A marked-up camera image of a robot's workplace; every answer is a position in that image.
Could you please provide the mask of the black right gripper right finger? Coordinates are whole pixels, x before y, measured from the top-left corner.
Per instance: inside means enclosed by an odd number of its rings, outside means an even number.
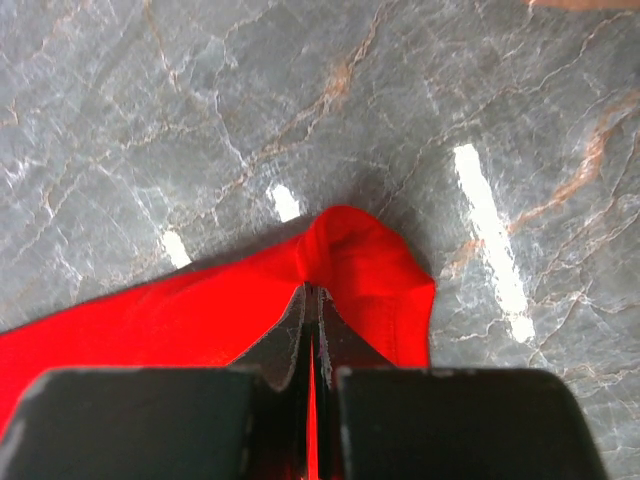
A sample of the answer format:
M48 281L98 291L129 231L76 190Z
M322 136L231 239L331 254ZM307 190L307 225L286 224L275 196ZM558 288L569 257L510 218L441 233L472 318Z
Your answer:
M538 369L400 368L313 292L322 479L603 479L568 387Z

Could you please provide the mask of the red t shirt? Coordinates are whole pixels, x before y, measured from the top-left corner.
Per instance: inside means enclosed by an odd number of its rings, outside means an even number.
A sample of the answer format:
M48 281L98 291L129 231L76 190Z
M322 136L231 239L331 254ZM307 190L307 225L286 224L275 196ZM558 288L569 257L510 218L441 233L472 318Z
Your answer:
M315 289L400 368L428 363L431 277L402 237L369 214L333 207L298 236L246 259L92 300L1 337L1 441L21 397L58 369L225 368L311 290L307 474L318 475L312 324Z

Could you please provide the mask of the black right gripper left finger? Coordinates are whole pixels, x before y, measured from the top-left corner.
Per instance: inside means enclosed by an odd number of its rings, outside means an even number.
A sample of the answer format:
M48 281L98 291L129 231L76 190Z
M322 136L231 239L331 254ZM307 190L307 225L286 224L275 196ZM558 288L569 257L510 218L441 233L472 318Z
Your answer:
M58 369L23 394L5 479L301 479L311 290L225 368Z

